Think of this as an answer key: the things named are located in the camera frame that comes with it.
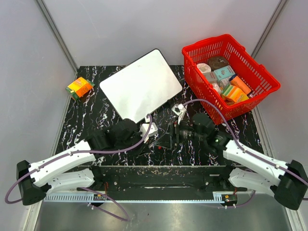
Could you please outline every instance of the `red plastic basket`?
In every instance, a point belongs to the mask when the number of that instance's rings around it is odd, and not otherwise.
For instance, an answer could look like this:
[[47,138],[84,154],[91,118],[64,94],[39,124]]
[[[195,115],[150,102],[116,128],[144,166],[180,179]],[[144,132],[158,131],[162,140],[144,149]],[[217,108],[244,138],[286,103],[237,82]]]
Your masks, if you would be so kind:
[[[258,64],[231,35],[207,38],[182,49],[185,80],[199,99],[216,105],[227,120],[251,111],[267,95],[277,91],[280,83]],[[253,98],[228,106],[197,68],[213,56],[225,57],[235,73],[253,90]],[[214,123],[222,123],[221,116],[207,103],[201,103]]]

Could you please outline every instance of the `metal floor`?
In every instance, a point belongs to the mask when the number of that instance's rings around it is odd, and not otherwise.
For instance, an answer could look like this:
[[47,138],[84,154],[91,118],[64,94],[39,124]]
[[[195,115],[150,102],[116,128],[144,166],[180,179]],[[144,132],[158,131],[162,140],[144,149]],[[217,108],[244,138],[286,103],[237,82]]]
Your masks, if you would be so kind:
[[[241,195],[239,203],[249,197]],[[203,204],[122,204],[131,221],[122,222],[86,204],[43,203],[35,231],[290,231],[284,207],[272,197],[256,195],[237,209]],[[124,216],[112,203],[102,208]]]

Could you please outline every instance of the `metal frame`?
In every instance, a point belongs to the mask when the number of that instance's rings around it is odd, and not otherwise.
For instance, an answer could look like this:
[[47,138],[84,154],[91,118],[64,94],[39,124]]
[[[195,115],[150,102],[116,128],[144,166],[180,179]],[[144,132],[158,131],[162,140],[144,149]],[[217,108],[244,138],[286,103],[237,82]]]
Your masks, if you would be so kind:
[[37,3],[40,11],[42,12],[44,18],[46,19],[46,22],[47,22],[49,28],[53,32],[56,40],[59,43],[59,46],[61,47],[64,55],[66,56],[69,64],[71,65],[72,69],[74,70],[74,72],[77,72],[77,70],[79,69],[79,66],[77,66],[73,56],[69,52],[69,50],[68,50],[68,48],[67,48],[67,46],[66,46],[66,44],[65,44],[65,42],[64,42],[64,40],[63,40],[63,38],[62,38],[62,36],[60,34],[60,32],[59,32],[56,24],[54,23],[54,20],[53,20],[53,18],[51,16],[49,10],[46,7],[46,4],[45,4],[44,0],[34,0],[34,1]]
[[[254,51],[252,52],[251,56],[253,58],[255,58],[258,54],[258,52],[260,51],[263,43],[265,42],[266,38],[268,37],[268,35],[270,34],[271,30],[273,29],[273,27],[275,26],[275,23],[277,22],[279,16],[282,14],[283,10],[285,9],[287,3],[289,2],[289,0],[281,0],[271,19],[269,20],[269,23],[267,24],[262,36],[260,37]],[[256,127],[258,130],[258,134],[262,143],[262,148],[264,151],[265,155],[268,155],[270,157],[275,158],[275,150],[270,142],[270,138],[269,138],[269,133],[266,129],[266,126],[263,124],[263,120],[262,120],[262,115],[260,113],[259,107],[255,107],[252,110],[253,113],[253,117],[256,123]],[[286,213],[288,215],[292,230],[294,231],[306,231],[307,228],[305,226],[303,217],[300,213],[300,211],[294,211],[294,210],[290,210],[286,208]]]
[[[58,31],[58,29],[57,29],[57,27],[54,23],[54,20],[52,19],[51,14],[47,9],[46,4],[44,3],[44,0],[35,0],[35,2],[37,3],[39,9],[41,10],[42,14],[44,15],[50,29],[52,30],[53,34],[55,35],[55,38],[57,39],[59,46],[62,48],[62,50],[63,50],[67,60],[69,61],[71,67],[73,68],[73,70],[75,72],[77,72],[79,67],[75,63],[75,61],[74,61],[72,55],[70,54],[63,38],[61,37],[61,34],[59,33],[59,31]],[[267,36],[269,35],[270,31],[274,27],[276,21],[278,20],[279,16],[281,15],[283,9],[286,7],[288,2],[289,2],[289,0],[281,0],[278,3],[277,8],[275,9],[271,19],[269,20],[269,23],[267,24],[262,36],[260,37],[255,49],[253,50],[253,52],[251,54],[251,56],[253,58],[255,58],[256,55],[258,54],[258,52],[259,52],[260,48],[262,47],[264,41],[266,40]],[[69,105],[69,97],[68,97],[67,102],[66,102],[66,108],[64,110],[62,122],[59,125],[58,133],[57,133],[56,139],[54,141],[54,146],[52,148],[51,155],[55,154],[57,141],[58,141],[58,138],[60,136],[62,125],[64,123],[64,118],[65,118],[65,115],[66,115],[66,111],[68,109],[68,105]],[[256,107],[252,111],[252,113],[253,113],[253,116],[254,116],[254,119],[255,119],[255,122],[256,122],[256,126],[257,126],[257,130],[258,130],[258,133],[259,133],[259,136],[260,136],[260,140],[263,144],[262,145],[263,151],[266,155],[268,155],[270,157],[274,157],[275,152],[274,152],[273,147],[271,145],[271,142],[269,140],[269,136],[268,136],[268,132],[266,130],[266,127],[262,123],[262,116],[260,114],[259,108]],[[39,215],[38,213],[39,213],[39,210],[40,210],[40,206],[41,206],[41,202],[37,203],[35,205],[32,205],[29,208],[29,212],[28,212],[28,215],[27,215],[27,218],[26,218],[26,222],[25,222],[22,230],[24,230],[24,231],[34,230],[34,227],[35,227],[38,215]],[[288,217],[289,217],[289,220],[290,220],[290,223],[291,223],[293,230],[295,230],[295,231],[306,231],[306,226],[303,222],[303,218],[302,218],[300,212],[289,210],[289,209],[287,209],[286,212],[288,214]]]

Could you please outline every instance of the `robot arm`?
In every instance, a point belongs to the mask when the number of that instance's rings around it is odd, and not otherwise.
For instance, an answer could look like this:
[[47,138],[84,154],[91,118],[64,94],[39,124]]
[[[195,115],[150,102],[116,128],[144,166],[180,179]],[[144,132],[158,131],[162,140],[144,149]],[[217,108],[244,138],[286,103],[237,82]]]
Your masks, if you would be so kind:
[[[26,160],[19,162],[17,164],[17,179],[37,169],[18,184],[23,205],[32,205],[44,199],[47,194],[59,191],[75,190],[81,187],[91,187],[93,190],[101,188],[104,177],[99,167],[94,166],[78,172],[64,172],[83,163],[93,162],[101,157],[91,153],[91,150],[120,150],[131,147],[139,142],[141,137],[145,136],[148,127],[148,124],[143,124],[141,129],[138,130],[136,123],[129,119],[124,119],[112,127],[92,134],[68,150],[48,159],[31,164]],[[157,130],[155,123],[152,123],[148,136],[154,135]],[[140,144],[134,149],[134,154],[139,154],[144,147],[145,143]],[[89,150],[89,152],[71,154],[74,151],[84,150]],[[44,163],[61,156],[64,157],[60,161],[54,161],[40,167]]]
[[[299,162],[293,160],[289,164],[276,160],[239,143],[244,149],[242,151],[232,136],[215,129],[213,121],[206,114],[195,114],[192,117],[192,125],[188,126],[188,123],[182,121],[186,112],[186,108],[182,104],[176,104],[172,111],[179,119],[170,124],[168,131],[155,143],[156,146],[170,148],[184,140],[201,142],[207,151],[222,154],[226,159],[254,171],[243,171],[239,168],[231,168],[229,171],[228,169],[229,177],[226,180],[233,186],[253,189],[271,195],[289,209],[297,210],[299,208],[308,187],[279,168],[284,167],[308,181],[304,168]],[[271,162],[273,165],[245,153],[246,151]]]

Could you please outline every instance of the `orange box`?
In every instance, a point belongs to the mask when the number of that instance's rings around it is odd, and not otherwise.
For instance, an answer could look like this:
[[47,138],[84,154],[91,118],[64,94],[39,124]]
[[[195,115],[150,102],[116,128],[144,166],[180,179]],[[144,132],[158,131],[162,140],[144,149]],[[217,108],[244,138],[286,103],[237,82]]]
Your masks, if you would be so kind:
[[78,100],[84,94],[86,94],[89,90],[91,90],[95,86],[94,83],[84,79],[83,77],[79,77],[74,82],[66,87],[66,91],[71,95],[74,100]]

